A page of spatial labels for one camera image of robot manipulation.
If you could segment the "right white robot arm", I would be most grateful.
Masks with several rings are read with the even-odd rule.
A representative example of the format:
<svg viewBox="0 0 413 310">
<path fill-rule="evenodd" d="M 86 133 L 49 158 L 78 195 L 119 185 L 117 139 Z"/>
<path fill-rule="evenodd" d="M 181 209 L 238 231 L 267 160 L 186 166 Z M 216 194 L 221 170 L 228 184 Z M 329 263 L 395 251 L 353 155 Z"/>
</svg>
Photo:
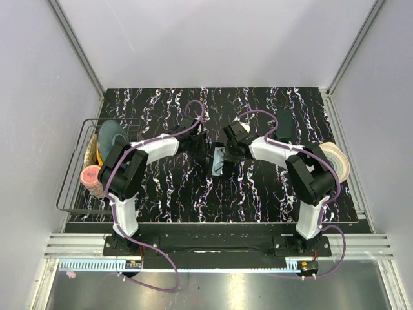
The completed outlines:
<svg viewBox="0 0 413 310">
<path fill-rule="evenodd" d="M 225 161 L 261 160 L 288 171 L 300 202 L 291 243 L 298 255 L 309 255 L 321 238 L 321 211 L 340 195 L 341 183 L 349 177 L 348 158 L 332 142 L 291 145 L 253 135 L 249 125 L 240 121 L 225 126 L 223 131 L 227 137 Z"/>
</svg>

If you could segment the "dark green glasses case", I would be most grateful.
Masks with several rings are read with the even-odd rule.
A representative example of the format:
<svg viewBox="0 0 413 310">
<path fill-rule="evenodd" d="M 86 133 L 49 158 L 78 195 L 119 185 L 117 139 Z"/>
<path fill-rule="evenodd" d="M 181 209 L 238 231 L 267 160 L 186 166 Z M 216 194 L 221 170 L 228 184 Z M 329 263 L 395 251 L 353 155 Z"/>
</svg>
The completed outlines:
<svg viewBox="0 0 413 310">
<path fill-rule="evenodd" d="M 276 141 L 288 143 L 292 139 L 294 120 L 290 110 L 279 109 L 276 113 L 278 127 L 274 133 Z"/>
</svg>

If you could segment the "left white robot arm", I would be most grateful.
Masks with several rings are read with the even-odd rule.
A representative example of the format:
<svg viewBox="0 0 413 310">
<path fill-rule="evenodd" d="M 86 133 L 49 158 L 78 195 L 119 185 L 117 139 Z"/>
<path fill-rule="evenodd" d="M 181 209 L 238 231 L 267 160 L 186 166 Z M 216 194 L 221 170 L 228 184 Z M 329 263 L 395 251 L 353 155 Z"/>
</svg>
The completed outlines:
<svg viewBox="0 0 413 310">
<path fill-rule="evenodd" d="M 134 236 L 139 229 L 135 198 L 146 166 L 183 152 L 204 155 L 208 143 L 203 124 L 185 116 L 170 132 L 132 142 L 119 123 L 107 120 L 98 131 L 97 148 L 103 160 L 98 180 L 103 185 L 113 217 L 109 248 L 131 256 L 139 249 L 139 240 Z"/>
</svg>

